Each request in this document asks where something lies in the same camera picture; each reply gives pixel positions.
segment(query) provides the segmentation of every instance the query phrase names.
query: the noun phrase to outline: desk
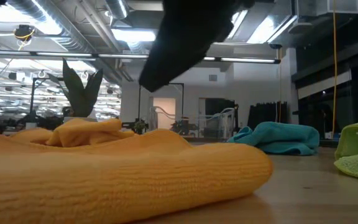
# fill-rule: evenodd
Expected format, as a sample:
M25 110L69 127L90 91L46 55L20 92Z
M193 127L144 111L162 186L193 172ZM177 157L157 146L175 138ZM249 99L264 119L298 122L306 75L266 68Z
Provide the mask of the desk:
M137 223L358 224L358 179L337 171L334 149L271 158L273 176L251 196Z

